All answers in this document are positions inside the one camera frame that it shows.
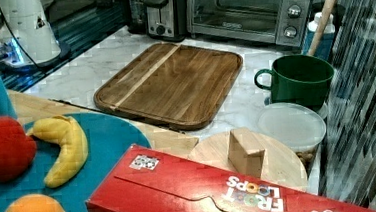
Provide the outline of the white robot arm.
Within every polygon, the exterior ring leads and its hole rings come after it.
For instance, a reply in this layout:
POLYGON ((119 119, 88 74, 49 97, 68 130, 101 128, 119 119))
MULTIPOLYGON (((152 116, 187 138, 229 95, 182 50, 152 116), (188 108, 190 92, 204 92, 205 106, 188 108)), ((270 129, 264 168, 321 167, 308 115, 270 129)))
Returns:
POLYGON ((15 68, 43 66, 61 54, 41 0, 0 0, 0 12, 0 42, 8 48, 4 63, 15 68))

